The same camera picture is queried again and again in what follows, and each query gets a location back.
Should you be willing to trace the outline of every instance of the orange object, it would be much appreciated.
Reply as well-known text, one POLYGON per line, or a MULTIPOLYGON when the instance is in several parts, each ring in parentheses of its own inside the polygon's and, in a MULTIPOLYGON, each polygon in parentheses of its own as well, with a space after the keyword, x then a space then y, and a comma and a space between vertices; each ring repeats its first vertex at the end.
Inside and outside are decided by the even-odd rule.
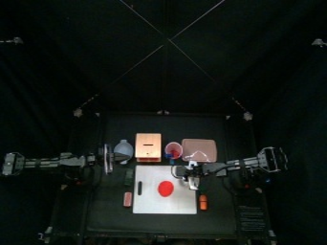
POLYGON ((208 210, 208 199, 205 195, 199 195, 199 208, 203 211, 208 210))
POLYGON ((136 134, 135 158, 143 163, 161 161, 161 134, 136 134))
POLYGON ((124 194, 124 207, 129 207, 132 205, 132 193, 125 192, 124 194))

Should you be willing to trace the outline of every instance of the table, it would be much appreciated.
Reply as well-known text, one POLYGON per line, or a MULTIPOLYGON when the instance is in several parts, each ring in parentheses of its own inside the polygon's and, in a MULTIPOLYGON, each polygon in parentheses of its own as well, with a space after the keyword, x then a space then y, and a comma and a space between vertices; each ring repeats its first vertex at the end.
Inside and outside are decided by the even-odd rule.
MULTIPOLYGON (((183 139, 215 140, 217 162, 256 155, 252 124, 243 120, 241 115, 227 117, 189 114, 159 116, 108 113, 101 115, 101 119, 93 116, 91 120, 78 122, 74 127, 70 152, 77 154, 92 151, 103 143, 109 143, 113 148, 123 139, 135 146, 136 133, 161 133, 163 147, 169 142, 181 143, 183 139)), ((177 165, 185 164, 180 159, 175 162, 177 165)), ((223 187, 223 179, 215 176, 201 180, 208 197, 205 212, 197 208, 196 214, 140 214, 133 213, 132 208, 123 207, 124 192, 133 192, 133 185, 125 187, 123 184, 125 171, 127 168, 135 169, 136 165, 143 164, 137 163, 135 158, 127 165, 113 165, 113 172, 109 175, 103 173, 99 186, 85 191, 88 198, 83 199, 80 195, 80 200, 83 199, 80 202, 87 202, 88 205, 83 206, 83 212, 80 212, 84 219, 74 225, 70 224, 70 234, 84 233, 96 237, 151 237, 163 240, 168 238, 236 239, 241 236, 237 232, 240 228, 236 219, 239 212, 237 208, 235 209, 237 202, 223 187)), ((161 162, 152 165, 168 165, 168 160, 163 157, 161 162)), ((68 229, 64 222, 57 222, 57 219, 52 225, 56 227, 53 229, 56 234, 68 229)))

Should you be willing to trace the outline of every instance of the pink container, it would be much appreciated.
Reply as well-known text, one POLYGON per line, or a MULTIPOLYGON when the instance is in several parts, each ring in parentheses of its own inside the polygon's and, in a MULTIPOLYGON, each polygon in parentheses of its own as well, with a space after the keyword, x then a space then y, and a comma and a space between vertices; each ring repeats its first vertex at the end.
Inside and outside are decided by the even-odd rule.
POLYGON ((171 155, 169 159, 177 159, 183 154, 183 147, 176 142, 171 142, 164 148, 164 153, 171 155))

